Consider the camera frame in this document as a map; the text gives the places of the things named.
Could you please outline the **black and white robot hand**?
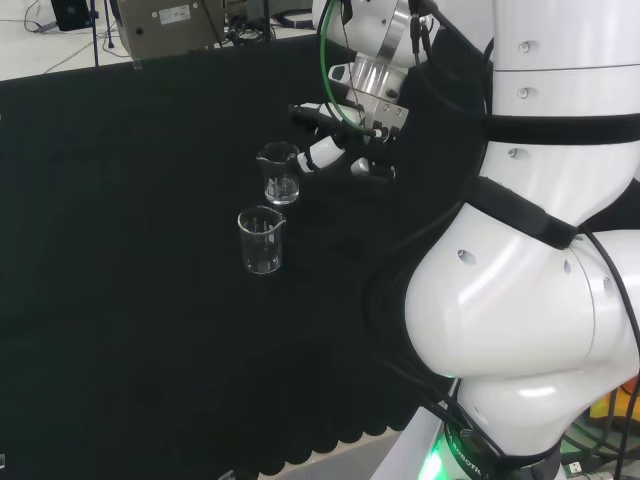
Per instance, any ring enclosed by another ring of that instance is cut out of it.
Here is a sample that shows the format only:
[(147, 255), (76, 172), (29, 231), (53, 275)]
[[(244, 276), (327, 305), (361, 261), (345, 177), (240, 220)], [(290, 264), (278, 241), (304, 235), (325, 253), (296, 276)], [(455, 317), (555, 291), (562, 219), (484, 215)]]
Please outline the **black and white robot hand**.
[(375, 101), (373, 110), (326, 103), (303, 103), (289, 108), (294, 121), (311, 130), (317, 140), (297, 154), (292, 164), (303, 174), (348, 173), (393, 181), (394, 144), (404, 127), (408, 110), (394, 103)]

